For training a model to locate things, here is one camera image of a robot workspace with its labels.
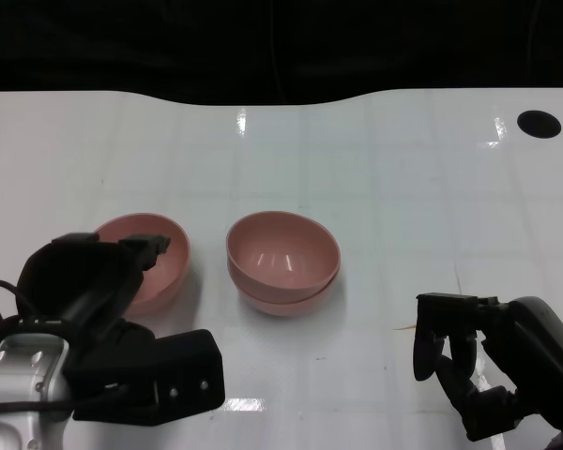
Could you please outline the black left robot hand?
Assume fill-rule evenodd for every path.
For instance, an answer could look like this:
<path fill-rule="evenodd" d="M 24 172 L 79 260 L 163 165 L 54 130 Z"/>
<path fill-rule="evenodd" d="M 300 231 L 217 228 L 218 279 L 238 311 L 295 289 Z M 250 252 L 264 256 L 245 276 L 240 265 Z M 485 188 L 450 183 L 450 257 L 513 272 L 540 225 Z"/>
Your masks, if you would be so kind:
<path fill-rule="evenodd" d="M 165 253 L 170 238 L 133 234 L 102 242 L 96 233 L 54 239 L 25 263 L 16 302 L 24 318 L 60 321 L 83 345 L 103 340 L 122 318 L 144 281 Z"/>

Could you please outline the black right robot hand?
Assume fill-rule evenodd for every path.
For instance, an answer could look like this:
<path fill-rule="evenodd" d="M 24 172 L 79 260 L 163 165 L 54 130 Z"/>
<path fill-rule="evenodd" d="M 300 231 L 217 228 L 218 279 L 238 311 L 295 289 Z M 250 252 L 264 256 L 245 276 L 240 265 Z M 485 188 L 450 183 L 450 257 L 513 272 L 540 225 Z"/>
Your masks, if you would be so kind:
<path fill-rule="evenodd" d="M 563 322 L 548 304 L 534 296 L 501 303 L 437 292 L 417 300 L 414 377 L 437 377 L 467 438 L 511 431 L 538 414 L 558 431 L 549 448 L 563 449 Z M 514 392 L 473 384 L 478 346 L 515 384 Z"/>

